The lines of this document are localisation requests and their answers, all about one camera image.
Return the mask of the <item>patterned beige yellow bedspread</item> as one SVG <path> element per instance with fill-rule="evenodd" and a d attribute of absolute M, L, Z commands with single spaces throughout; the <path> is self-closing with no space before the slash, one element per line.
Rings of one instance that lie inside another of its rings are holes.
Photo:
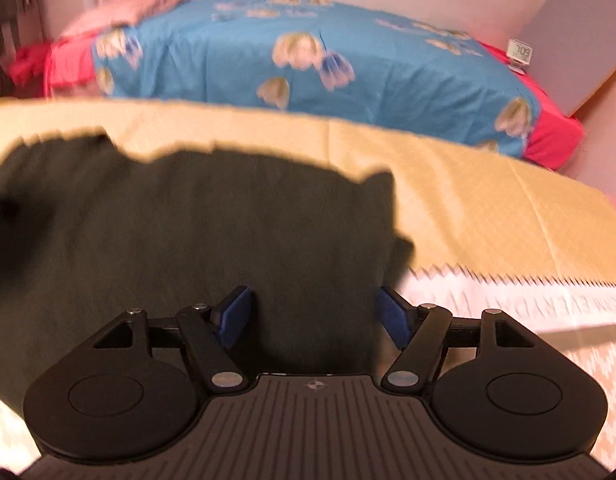
<path fill-rule="evenodd" d="M 20 140 L 105 130 L 150 157 L 230 148 L 388 169 L 415 245 L 402 294 L 474 316 L 513 315 L 590 373 L 609 402 L 595 457 L 616 466 L 616 205 L 595 188 L 475 148 L 337 119 L 152 101 L 0 100 L 0 159 Z"/>

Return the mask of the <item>small white digital clock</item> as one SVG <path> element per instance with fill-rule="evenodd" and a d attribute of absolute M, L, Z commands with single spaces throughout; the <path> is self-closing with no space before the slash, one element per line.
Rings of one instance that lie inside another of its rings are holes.
<path fill-rule="evenodd" d="M 511 39 L 507 44 L 506 56 L 508 68 L 517 74 L 524 74 L 531 63 L 532 47 L 518 39 Z"/>

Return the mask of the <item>blue floral quilt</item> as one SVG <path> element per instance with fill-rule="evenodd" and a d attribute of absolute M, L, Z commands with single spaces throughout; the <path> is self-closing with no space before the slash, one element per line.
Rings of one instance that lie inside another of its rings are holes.
<path fill-rule="evenodd" d="M 335 117 L 524 156 L 542 107 L 461 30 L 329 0 L 189 0 L 96 37 L 117 99 Z"/>

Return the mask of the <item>dark green knit sweater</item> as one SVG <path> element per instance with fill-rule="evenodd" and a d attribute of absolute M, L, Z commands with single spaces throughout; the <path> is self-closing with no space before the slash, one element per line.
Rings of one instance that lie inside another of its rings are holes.
<path fill-rule="evenodd" d="M 0 162 L 0 399 L 122 312 L 170 316 L 237 286 L 259 299 L 244 368 L 375 368 L 374 299 L 414 252 L 395 180 L 216 150 L 132 158 L 98 131 Z"/>

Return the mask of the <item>red bed sheet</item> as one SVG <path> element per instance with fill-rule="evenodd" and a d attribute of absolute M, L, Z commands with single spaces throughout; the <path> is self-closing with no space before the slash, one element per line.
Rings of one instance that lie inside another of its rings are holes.
<path fill-rule="evenodd" d="M 36 96 L 99 96 L 91 55 L 91 37 L 46 41 L 18 49 L 6 73 L 17 88 L 38 81 Z M 584 128 L 577 118 L 569 118 L 531 77 L 517 78 L 541 105 L 536 127 L 529 136 L 524 158 L 550 170 L 567 165 L 584 139 Z"/>

